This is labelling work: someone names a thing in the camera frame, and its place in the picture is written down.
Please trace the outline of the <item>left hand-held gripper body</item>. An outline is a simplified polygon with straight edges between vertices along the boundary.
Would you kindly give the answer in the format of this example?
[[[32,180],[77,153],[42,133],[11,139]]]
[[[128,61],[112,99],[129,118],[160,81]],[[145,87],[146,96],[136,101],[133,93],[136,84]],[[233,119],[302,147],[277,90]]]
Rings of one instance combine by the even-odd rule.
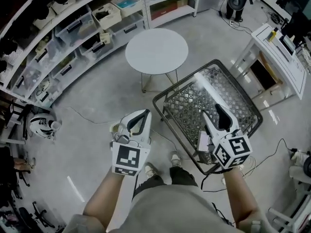
[[[137,176],[151,151],[150,130],[140,135],[125,135],[117,131],[111,134],[112,172]]]

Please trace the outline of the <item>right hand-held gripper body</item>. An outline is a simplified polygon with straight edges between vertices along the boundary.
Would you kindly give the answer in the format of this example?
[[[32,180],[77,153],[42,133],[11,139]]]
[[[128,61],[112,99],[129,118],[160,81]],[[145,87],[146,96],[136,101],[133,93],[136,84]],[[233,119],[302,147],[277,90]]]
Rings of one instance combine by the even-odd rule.
[[[213,156],[225,170],[244,163],[252,153],[249,138],[241,129],[232,132],[212,130]]]

